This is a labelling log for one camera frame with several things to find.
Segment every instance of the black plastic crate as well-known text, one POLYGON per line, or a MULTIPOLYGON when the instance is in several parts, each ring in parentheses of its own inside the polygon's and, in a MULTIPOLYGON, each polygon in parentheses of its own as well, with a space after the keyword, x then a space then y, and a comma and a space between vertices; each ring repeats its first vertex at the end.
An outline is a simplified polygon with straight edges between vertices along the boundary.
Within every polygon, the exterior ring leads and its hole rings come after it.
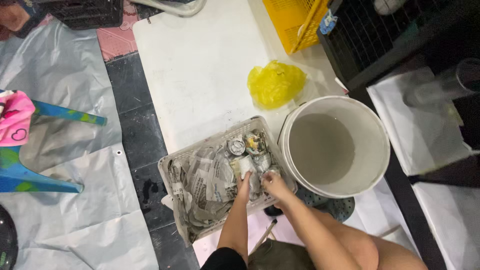
POLYGON ((37 0, 74 30, 116 27, 123 19, 123 0, 37 0))
POLYGON ((379 15, 375 0, 343 0, 327 39, 346 81, 374 64, 396 43, 406 41, 451 0, 408 0, 390 15, 379 15))

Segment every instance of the water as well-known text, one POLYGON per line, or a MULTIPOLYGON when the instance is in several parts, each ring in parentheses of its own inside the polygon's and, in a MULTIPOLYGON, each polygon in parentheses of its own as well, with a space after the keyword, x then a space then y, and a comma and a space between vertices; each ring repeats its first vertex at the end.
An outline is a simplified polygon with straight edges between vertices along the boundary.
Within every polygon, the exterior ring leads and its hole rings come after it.
POLYGON ((289 143, 295 167, 311 184, 340 180, 355 157, 355 145, 348 129, 326 114, 308 114, 295 120, 289 143))

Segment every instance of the black shorts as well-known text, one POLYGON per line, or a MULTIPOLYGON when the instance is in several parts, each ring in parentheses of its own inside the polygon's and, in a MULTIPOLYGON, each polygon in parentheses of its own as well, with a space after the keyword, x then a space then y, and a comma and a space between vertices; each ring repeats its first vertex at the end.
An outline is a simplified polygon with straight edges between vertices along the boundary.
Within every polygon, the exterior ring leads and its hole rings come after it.
POLYGON ((237 251, 221 247, 208 257, 200 270, 247 270, 247 265, 237 251))

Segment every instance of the white plastic basket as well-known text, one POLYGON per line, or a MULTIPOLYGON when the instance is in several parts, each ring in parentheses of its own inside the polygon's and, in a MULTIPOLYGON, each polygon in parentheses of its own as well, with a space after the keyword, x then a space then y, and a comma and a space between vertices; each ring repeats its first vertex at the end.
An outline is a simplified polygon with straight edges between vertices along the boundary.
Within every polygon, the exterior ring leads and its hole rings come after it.
MULTIPOLYGON (((171 180, 168 174, 168 163, 171 160, 188 159, 190 155, 193 153, 193 151, 198 148, 217 146, 228 139, 231 139, 240 134, 242 135, 246 134, 250 131, 253 131, 254 129, 258 129, 265 133, 266 135, 265 142, 267 144, 268 151, 270 151, 270 153, 272 154, 272 160, 274 160, 275 163, 277 163, 280 166, 282 177, 285 179, 285 182, 287 186, 290 188, 290 190, 292 190, 295 193, 297 191, 297 183, 293 180, 294 178, 289 175, 288 170, 286 170, 287 165, 285 163, 285 160, 283 159, 283 155, 280 152, 280 148, 278 148, 278 145, 276 144, 276 141, 274 140, 273 135, 270 129, 268 128, 268 125, 265 119, 262 116, 254 116, 225 131, 219 132, 213 136, 208 137, 205 140, 199 141, 191 146, 188 146, 182 150, 179 150, 173 154, 170 154, 160 159, 160 161, 158 162, 158 170, 160 171, 160 175, 162 176, 163 183, 165 184, 165 188, 167 189, 168 194, 173 196, 173 191, 170 186, 171 180)), ((273 205, 276 202, 277 200, 275 200, 275 198, 273 198, 272 196, 266 196, 265 194, 263 194, 256 201, 248 202, 247 215, 251 215, 257 211, 260 211, 270 205, 273 205)), ((175 206, 177 204, 177 201, 175 199, 173 200, 173 204, 175 209, 176 208, 175 206)), ((176 213, 175 211, 174 211, 174 218, 175 218, 175 224, 177 225, 177 229, 179 233, 184 231, 180 224, 179 214, 176 213)), ((227 219, 227 216, 225 216, 222 220, 219 220, 218 222, 216 222, 211 227, 205 228, 205 230, 201 231, 197 235, 196 239, 200 239, 202 237, 205 237, 211 233, 214 233, 220 230, 223 227, 223 223, 225 223, 226 219, 227 219)), ((186 237, 188 236, 182 235, 182 237, 185 240, 185 243, 188 244, 189 241, 188 239, 186 239, 186 237)))

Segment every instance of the hand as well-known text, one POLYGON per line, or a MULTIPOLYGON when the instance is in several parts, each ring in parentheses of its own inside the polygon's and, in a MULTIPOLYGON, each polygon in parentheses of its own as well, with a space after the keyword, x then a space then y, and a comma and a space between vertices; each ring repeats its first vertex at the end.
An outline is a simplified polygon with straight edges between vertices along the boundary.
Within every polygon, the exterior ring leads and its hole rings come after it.
POLYGON ((266 172, 262 175, 262 186, 268 193, 273 195, 273 197, 280 200, 281 203, 289 199, 292 195, 295 196, 287 187, 283 178, 274 172, 266 172))
POLYGON ((239 199, 245 204, 248 203, 250 199, 250 175, 252 175, 252 172, 247 172, 243 180, 240 176, 237 178, 237 189, 239 192, 235 199, 239 199))

